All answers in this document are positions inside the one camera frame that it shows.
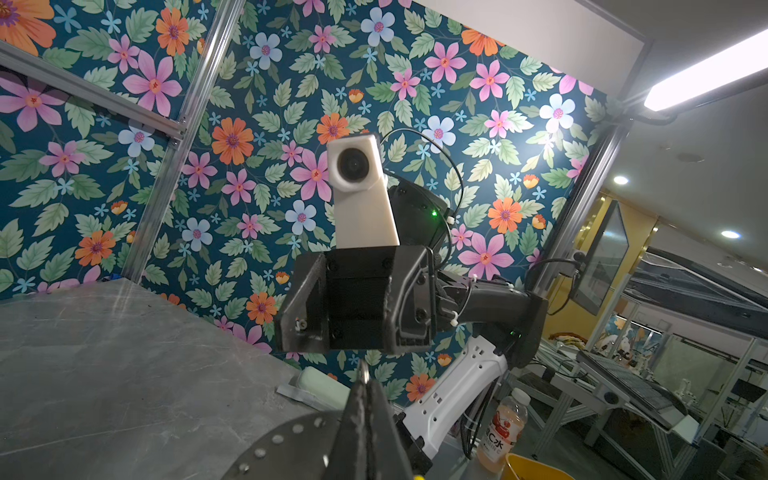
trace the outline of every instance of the gray marble table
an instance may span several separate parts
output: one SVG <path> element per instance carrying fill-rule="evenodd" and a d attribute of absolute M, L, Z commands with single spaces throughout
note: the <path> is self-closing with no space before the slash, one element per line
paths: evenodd
<path fill-rule="evenodd" d="M 296 370 L 127 280 L 0 304 L 0 478 L 217 479 Z"/>

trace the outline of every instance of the plastic bottle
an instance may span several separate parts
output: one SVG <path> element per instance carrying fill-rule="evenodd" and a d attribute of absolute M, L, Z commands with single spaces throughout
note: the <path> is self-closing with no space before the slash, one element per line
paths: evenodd
<path fill-rule="evenodd" d="M 491 472 L 500 472 L 507 454 L 515 446 L 528 421 L 531 397 L 520 389 L 503 399 L 493 415 L 493 421 L 482 436 L 477 450 L 480 464 Z"/>

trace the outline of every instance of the floral wallpaper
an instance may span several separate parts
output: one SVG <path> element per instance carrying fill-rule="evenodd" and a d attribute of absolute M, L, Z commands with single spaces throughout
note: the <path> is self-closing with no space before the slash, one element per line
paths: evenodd
<path fill-rule="evenodd" d="M 0 298 L 120 273 L 166 137 L 7 70 L 0 111 Z"/>
<path fill-rule="evenodd" d="M 274 353 L 294 260 L 335 246 L 325 146 L 413 127 L 449 150 L 465 182 L 462 200 L 457 173 L 418 135 L 383 146 L 385 168 L 462 202 L 447 269 L 520 286 L 596 140 L 605 96 L 409 0 L 247 5 L 258 31 L 231 46 L 144 285 Z M 348 384 L 365 358 L 407 403 L 471 334 L 460 326 L 433 351 L 400 357 L 277 355 Z"/>
<path fill-rule="evenodd" d="M 0 39 L 176 118 L 216 5 L 218 0 L 0 0 Z M 255 8 L 243 18 L 249 15 L 255 18 Z"/>

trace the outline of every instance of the ceiling light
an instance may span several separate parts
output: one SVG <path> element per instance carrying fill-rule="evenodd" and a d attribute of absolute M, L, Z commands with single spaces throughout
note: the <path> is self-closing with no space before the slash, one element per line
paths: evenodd
<path fill-rule="evenodd" d="M 663 110 L 768 68 L 766 50 L 768 30 L 655 84 L 645 106 Z"/>

